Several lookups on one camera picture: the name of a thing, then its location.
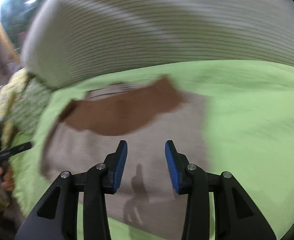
human hand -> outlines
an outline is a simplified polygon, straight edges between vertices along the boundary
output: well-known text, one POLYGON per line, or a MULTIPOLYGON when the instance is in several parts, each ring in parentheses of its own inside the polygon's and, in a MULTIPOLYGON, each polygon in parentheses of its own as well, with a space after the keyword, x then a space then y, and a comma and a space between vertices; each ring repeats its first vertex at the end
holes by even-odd
MULTIPOLYGON (((3 168, 0 167, 0 176, 3 174, 3 168)), ((12 168, 9 166, 7 172, 4 176, 4 182, 0 184, 0 196, 2 196, 1 188, 4 188, 6 191, 13 191, 14 186, 14 179, 13 179, 13 171, 12 168)))

green bed sheet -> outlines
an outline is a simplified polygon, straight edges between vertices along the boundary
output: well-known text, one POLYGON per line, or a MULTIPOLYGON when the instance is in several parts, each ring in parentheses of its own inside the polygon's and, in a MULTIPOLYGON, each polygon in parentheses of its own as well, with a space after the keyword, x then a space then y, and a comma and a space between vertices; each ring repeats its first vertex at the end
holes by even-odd
MULTIPOLYGON (((86 91, 111 83, 147 83, 164 74, 180 89, 208 95, 202 131, 208 171, 230 171, 253 198, 277 239, 282 238, 294 223, 294 68, 263 61, 152 66, 94 77, 55 91, 39 121, 34 148, 12 158, 14 196, 23 214, 29 214, 49 187, 39 170, 41 152, 50 127, 70 99, 81 99, 86 91)), ((19 135, 14 143, 24 141, 24 135, 19 135)), ((81 214, 79 205, 79 239, 83 239, 81 214)), ((113 240, 159 239, 113 219, 109 223, 113 240)), ((210 239, 214 239, 213 230, 210 239)))

green textured pillow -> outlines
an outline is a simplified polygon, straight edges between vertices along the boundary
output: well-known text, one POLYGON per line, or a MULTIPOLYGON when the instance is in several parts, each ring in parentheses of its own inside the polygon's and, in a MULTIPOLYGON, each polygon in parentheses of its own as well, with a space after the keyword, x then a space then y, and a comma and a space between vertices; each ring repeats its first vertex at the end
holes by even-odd
POLYGON ((47 86, 36 78, 32 79, 9 115, 13 124, 29 138, 36 131, 37 123, 49 102, 51 93, 47 86))

triangular cutout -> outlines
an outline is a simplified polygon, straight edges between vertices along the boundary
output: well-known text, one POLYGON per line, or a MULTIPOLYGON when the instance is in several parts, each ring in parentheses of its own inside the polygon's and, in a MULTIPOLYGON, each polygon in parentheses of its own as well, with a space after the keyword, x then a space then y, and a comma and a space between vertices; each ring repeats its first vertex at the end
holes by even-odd
POLYGON ((248 203, 243 199, 239 191, 236 188, 232 188, 232 194, 234 196, 234 203, 236 206, 237 217, 239 219, 252 217, 253 211, 248 205, 248 203))
POLYGON ((53 190, 52 194, 45 200, 45 203, 37 211, 37 216, 42 218, 54 219, 56 215, 59 195, 60 187, 56 187, 53 190))

metal screw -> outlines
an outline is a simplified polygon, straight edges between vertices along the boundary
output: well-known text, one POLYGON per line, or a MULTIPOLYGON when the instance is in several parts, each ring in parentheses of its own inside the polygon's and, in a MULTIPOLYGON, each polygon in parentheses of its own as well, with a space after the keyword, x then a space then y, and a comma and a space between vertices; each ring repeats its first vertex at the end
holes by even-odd
POLYGON ((194 171, 196 168, 197 168, 197 166, 192 164, 192 163, 187 165, 187 169, 190 170, 190 171, 194 171))
POLYGON ((106 168, 106 164, 105 163, 98 163, 96 165, 96 169, 98 169, 98 170, 103 170, 105 168, 106 168))
POLYGON ((68 178, 70 175, 69 171, 63 171, 61 174, 60 174, 60 177, 62 177, 63 179, 66 179, 68 178))
POLYGON ((226 179, 230 179, 230 178, 232 177, 231 173, 228 172, 228 171, 225 171, 225 172, 223 173, 223 176, 224 176, 226 179))

